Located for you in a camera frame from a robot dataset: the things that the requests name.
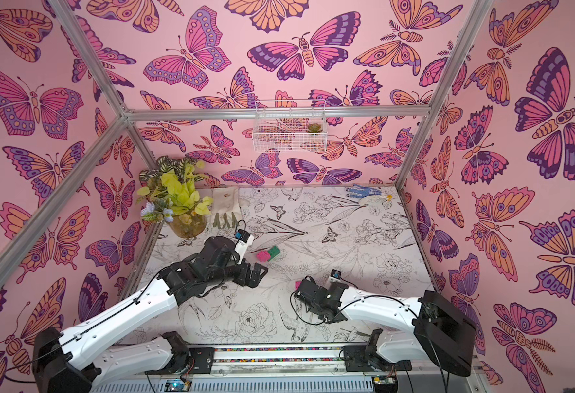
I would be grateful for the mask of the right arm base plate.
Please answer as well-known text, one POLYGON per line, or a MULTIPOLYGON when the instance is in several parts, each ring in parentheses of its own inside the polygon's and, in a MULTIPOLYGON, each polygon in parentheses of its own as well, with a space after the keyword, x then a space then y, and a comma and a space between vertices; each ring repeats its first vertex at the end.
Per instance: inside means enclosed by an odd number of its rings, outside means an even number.
POLYGON ((366 345, 344 346, 339 358, 344 361, 348 372, 390 372, 390 371, 412 371, 413 366, 410 360, 401 360, 390 363, 384 360, 376 351, 366 345))

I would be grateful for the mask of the white green garden glove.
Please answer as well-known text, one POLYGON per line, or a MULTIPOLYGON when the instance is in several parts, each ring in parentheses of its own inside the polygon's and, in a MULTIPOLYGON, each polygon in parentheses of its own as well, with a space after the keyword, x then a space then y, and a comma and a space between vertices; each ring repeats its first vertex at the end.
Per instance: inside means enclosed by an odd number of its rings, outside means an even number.
POLYGON ((239 188, 214 188, 210 222, 217 229, 236 229, 243 218, 239 203, 239 188))

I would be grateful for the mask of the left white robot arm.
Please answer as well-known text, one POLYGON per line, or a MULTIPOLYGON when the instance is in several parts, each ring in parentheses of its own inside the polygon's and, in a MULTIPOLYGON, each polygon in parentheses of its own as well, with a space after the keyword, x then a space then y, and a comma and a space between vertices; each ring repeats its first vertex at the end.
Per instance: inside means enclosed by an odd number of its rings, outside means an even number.
POLYGON ((110 309, 64 330, 49 327, 35 338, 31 363, 40 392, 91 392, 139 373, 187 373, 195 361, 177 332, 131 346, 119 340, 186 301, 227 282, 256 288, 267 267, 246 261, 255 238, 209 237, 199 252, 160 269, 148 284, 110 309))

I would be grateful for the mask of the green lego brick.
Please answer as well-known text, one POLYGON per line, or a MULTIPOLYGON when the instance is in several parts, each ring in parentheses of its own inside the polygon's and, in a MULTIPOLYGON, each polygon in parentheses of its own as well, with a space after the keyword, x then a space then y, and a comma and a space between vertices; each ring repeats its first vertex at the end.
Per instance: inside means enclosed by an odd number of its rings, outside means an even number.
POLYGON ((271 247, 269 248, 269 250, 267 250, 267 253, 269 260, 272 260, 273 258, 277 257, 280 254, 280 250, 278 247, 271 247))

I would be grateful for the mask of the glass vase with flowers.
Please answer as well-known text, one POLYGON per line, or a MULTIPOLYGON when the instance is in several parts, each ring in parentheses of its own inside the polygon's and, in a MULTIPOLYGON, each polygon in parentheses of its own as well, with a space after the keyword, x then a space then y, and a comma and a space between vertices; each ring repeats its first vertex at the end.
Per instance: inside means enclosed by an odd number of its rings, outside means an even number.
POLYGON ((145 224, 163 223, 182 239, 197 237, 207 226, 213 199, 201 196, 197 183, 205 175, 197 171, 200 160, 167 156, 156 160, 156 168, 139 174, 141 188, 137 191, 142 205, 141 220, 145 224))

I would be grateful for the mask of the small green succulent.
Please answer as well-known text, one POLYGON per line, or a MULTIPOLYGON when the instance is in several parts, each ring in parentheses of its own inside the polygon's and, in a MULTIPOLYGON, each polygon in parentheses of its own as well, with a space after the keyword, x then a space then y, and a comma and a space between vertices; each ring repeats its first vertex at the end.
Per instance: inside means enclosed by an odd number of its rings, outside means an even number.
POLYGON ((323 131, 323 126, 321 124, 308 124, 306 127, 306 132, 310 134, 318 134, 323 131))

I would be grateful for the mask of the blue white glove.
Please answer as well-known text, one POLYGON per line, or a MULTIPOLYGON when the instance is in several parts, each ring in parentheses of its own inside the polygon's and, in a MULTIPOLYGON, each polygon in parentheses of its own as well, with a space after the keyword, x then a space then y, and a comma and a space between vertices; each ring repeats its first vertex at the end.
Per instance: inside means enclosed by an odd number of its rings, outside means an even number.
POLYGON ((359 201, 394 201, 394 193, 385 193, 380 188, 364 187, 360 185, 352 185, 346 188, 346 196, 348 198, 357 199, 359 201))

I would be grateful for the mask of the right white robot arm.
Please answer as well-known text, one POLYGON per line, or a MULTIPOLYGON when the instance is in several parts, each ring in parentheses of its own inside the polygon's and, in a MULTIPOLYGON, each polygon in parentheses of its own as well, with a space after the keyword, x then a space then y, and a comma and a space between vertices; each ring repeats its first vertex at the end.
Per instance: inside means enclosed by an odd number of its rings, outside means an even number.
POLYGON ((364 349, 372 368, 430 360, 444 373, 463 378, 472 373, 477 325, 436 291, 403 298, 363 291, 341 280, 324 287, 305 278, 292 298, 322 324, 377 324, 364 349))

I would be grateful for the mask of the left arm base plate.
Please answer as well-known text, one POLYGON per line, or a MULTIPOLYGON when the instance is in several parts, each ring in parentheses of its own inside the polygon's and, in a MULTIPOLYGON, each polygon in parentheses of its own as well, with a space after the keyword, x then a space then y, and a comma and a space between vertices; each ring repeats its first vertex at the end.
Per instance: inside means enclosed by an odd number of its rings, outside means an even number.
POLYGON ((187 350, 176 350, 167 365, 171 374, 184 377, 196 374, 209 374, 215 359, 215 347, 191 347, 187 350))

